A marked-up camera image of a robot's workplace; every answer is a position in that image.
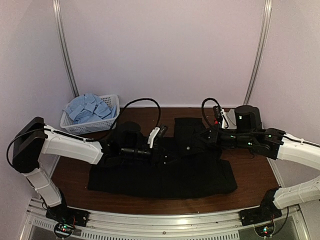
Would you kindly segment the black long sleeve shirt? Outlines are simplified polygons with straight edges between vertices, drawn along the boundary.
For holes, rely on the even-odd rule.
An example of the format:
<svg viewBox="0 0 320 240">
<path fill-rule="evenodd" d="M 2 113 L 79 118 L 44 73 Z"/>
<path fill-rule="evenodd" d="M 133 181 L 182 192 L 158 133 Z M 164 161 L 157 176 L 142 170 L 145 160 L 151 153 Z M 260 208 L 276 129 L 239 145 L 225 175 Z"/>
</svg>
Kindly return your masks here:
<svg viewBox="0 0 320 240">
<path fill-rule="evenodd" d="M 173 136 L 164 136 L 164 145 L 178 157 L 175 162 L 93 165 L 87 188 L 154 199 L 196 199 L 234 192 L 238 185 L 229 161 L 221 159 L 222 150 L 197 139 L 197 133 L 204 129 L 201 118 L 176 118 Z"/>
</svg>

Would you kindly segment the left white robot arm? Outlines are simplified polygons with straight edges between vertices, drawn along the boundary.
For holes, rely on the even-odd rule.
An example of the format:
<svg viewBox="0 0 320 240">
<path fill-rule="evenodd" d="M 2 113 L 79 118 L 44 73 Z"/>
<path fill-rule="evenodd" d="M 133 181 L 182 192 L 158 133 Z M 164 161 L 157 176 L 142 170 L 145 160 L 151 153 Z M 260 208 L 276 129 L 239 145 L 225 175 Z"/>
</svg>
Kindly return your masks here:
<svg viewBox="0 0 320 240">
<path fill-rule="evenodd" d="M 45 124 L 42 117 L 35 117 L 9 143 L 7 148 L 13 152 L 12 157 L 6 159 L 12 168 L 26 177 L 46 205 L 52 208 L 53 215 L 61 222 L 67 222 L 72 218 L 72 211 L 39 162 L 41 154 L 72 158 L 103 168 L 120 165 L 125 160 L 156 166 L 178 159 L 163 145 L 168 129 L 164 124 L 155 127 L 148 137 L 141 134 L 140 126 L 135 122 L 125 122 L 122 127 L 123 131 L 113 130 L 99 139 L 84 138 L 57 130 Z"/>
</svg>

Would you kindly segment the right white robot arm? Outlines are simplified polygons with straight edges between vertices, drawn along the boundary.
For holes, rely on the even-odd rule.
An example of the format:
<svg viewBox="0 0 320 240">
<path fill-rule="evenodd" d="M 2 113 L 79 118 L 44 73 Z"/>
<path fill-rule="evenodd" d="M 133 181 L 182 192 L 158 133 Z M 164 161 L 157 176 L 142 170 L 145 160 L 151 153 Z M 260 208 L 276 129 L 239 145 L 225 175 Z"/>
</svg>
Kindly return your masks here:
<svg viewBox="0 0 320 240">
<path fill-rule="evenodd" d="M 208 146 L 247 149 L 266 157 L 282 185 L 269 190 L 256 210 L 259 220 L 268 220 L 276 209 L 319 200 L 320 145 L 277 128 L 264 129 L 260 110 L 251 105 L 235 108 L 233 122 L 217 103 L 213 106 L 214 122 L 201 107 L 208 128 L 199 138 Z"/>
</svg>

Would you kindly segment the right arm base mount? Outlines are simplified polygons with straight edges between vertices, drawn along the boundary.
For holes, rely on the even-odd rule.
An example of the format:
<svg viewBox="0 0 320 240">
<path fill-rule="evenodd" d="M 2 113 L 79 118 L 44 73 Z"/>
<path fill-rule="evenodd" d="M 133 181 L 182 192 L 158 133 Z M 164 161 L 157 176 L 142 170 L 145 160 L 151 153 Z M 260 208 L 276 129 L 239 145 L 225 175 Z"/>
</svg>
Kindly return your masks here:
<svg viewBox="0 0 320 240">
<path fill-rule="evenodd" d="M 274 195 L 279 188 L 269 189 L 258 207 L 248 208 L 239 212 L 242 226 L 255 225 L 259 237 L 270 238 L 275 232 L 276 218 L 282 216 L 282 211 L 273 203 Z"/>
</svg>

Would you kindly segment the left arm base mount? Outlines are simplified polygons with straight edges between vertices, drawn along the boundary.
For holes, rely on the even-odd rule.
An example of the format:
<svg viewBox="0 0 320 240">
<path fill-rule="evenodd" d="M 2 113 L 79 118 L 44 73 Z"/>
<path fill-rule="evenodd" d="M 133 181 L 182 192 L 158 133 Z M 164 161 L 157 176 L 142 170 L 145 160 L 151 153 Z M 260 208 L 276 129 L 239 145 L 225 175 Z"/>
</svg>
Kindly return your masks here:
<svg viewBox="0 0 320 240">
<path fill-rule="evenodd" d="M 59 240 L 65 240 L 78 231 L 77 227 L 86 227 L 89 212 L 86 210 L 69 207 L 63 192 L 59 189 L 61 203 L 57 206 L 49 206 L 42 198 L 42 207 L 46 210 L 45 217 L 55 220 L 53 233 Z"/>
</svg>

